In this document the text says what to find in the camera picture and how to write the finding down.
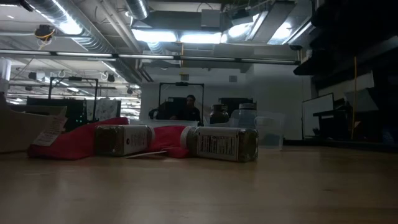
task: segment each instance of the cable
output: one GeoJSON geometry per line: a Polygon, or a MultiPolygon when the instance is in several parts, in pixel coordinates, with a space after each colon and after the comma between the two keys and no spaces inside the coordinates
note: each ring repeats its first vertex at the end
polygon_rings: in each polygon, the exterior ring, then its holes
{"type": "MultiPolygon", "coordinates": [[[[43,48],[44,46],[45,46],[45,45],[41,45],[41,46],[39,47],[38,50],[42,50],[42,48],[43,48]]],[[[34,56],[33,56],[32,59],[25,65],[25,67],[23,67],[22,70],[19,71],[19,73],[18,73],[16,76],[14,76],[12,79],[10,79],[10,80],[14,80],[14,79],[17,78],[22,72],[24,72],[24,70],[30,65],[30,63],[33,61],[33,59],[35,59],[34,56]]]]}
{"type": "Polygon", "coordinates": [[[55,32],[55,29],[52,30],[52,32],[51,32],[50,34],[47,34],[47,35],[44,35],[44,36],[37,36],[37,35],[35,34],[35,36],[36,36],[37,38],[45,38],[45,41],[47,41],[47,38],[50,37],[54,32],[55,32]]]}
{"type": "Polygon", "coordinates": [[[213,7],[212,7],[210,4],[208,4],[208,3],[206,3],[206,2],[201,2],[201,3],[199,4],[198,8],[197,8],[197,12],[199,11],[199,7],[200,7],[202,4],[206,4],[206,5],[208,5],[211,9],[213,9],[213,7]]]}
{"type": "Polygon", "coordinates": [[[356,77],[358,76],[356,56],[354,57],[354,105],[353,105],[353,125],[351,128],[351,140],[354,139],[354,126],[355,126],[355,111],[356,111],[356,77]]]}

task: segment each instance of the red fabric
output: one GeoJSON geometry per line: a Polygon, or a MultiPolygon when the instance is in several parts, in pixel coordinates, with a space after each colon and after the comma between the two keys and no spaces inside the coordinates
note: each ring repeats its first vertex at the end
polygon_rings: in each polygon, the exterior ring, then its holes
{"type": "Polygon", "coordinates": [[[145,152],[167,151],[167,155],[173,158],[186,158],[189,151],[182,149],[180,137],[185,126],[164,126],[155,129],[155,141],[145,152]]]}
{"type": "Polygon", "coordinates": [[[68,160],[93,156],[95,127],[102,124],[125,125],[129,124],[129,121],[127,118],[112,118],[80,126],[73,131],[59,135],[51,146],[31,145],[27,151],[28,156],[68,160]]]}

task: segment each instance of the wooden table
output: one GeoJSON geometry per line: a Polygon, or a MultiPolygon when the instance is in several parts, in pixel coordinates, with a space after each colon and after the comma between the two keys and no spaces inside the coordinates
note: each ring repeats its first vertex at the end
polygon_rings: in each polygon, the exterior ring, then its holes
{"type": "Polygon", "coordinates": [[[398,223],[398,155],[262,150],[257,162],[0,155],[0,223],[398,223]]]}

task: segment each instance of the metal beam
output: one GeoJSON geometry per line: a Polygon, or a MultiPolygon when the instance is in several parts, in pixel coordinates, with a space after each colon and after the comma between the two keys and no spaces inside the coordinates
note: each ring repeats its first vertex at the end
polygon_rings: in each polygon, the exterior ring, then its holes
{"type": "MultiPolygon", "coordinates": [[[[9,86],[31,86],[31,87],[46,87],[48,88],[50,85],[45,85],[45,84],[25,84],[25,83],[10,83],[9,86]]],[[[68,85],[68,86],[63,86],[63,85],[58,85],[56,88],[86,88],[86,89],[95,89],[95,86],[81,86],[81,85],[68,85]]],[[[116,87],[112,86],[99,86],[98,89],[102,90],[117,90],[116,87]]]]}
{"type": "Polygon", "coordinates": [[[81,52],[53,52],[38,50],[9,50],[0,49],[0,55],[9,57],[10,55],[24,55],[25,57],[66,57],[76,60],[79,58],[95,58],[96,60],[114,60],[117,58],[135,58],[135,59],[152,59],[152,60],[193,60],[204,62],[233,62],[233,63],[261,63],[273,65],[298,65],[299,61],[281,60],[275,58],[235,58],[235,57],[209,57],[209,56],[190,56],[190,55],[144,55],[144,54],[91,54],[81,52]]]}

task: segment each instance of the person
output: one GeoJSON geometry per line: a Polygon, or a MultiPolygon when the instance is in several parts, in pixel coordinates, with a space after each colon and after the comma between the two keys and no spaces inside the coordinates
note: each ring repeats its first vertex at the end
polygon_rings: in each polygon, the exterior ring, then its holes
{"type": "Polygon", "coordinates": [[[195,107],[196,98],[193,95],[187,96],[187,104],[181,109],[177,115],[170,119],[178,119],[184,121],[200,121],[200,111],[195,107]]]}

